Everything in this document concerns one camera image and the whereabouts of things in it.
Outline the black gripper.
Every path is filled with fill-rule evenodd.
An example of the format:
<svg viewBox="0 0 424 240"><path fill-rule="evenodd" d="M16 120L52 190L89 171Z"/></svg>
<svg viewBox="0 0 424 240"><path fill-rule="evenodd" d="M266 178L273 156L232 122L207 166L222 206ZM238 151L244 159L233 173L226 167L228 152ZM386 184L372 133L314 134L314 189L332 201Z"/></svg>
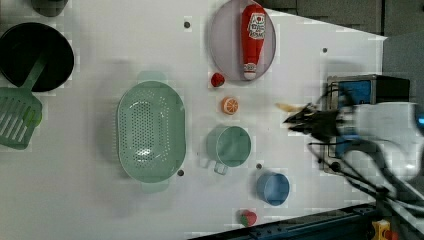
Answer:
<svg viewBox="0 0 424 240"><path fill-rule="evenodd" d="M296 124L288 127L290 131L310 134L321 142L329 142L333 137L340 135L336 123L339 114L337 110L317 111L317 106L312 103L302 107L300 112L288 113L289 117L285 123ZM309 122L309 125L300 124L305 122Z"/></svg>

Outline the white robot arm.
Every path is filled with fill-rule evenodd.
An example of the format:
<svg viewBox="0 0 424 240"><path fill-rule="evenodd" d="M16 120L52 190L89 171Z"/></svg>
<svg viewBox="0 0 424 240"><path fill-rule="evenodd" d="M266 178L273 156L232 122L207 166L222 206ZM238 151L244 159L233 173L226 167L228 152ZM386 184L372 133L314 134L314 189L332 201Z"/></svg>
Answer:
<svg viewBox="0 0 424 240"><path fill-rule="evenodd" d="M418 175L423 161L423 108L411 102L360 104L320 111L279 103L290 116L289 129L329 144L335 138L350 143L347 151L366 151L381 169L402 180Z"/></svg>

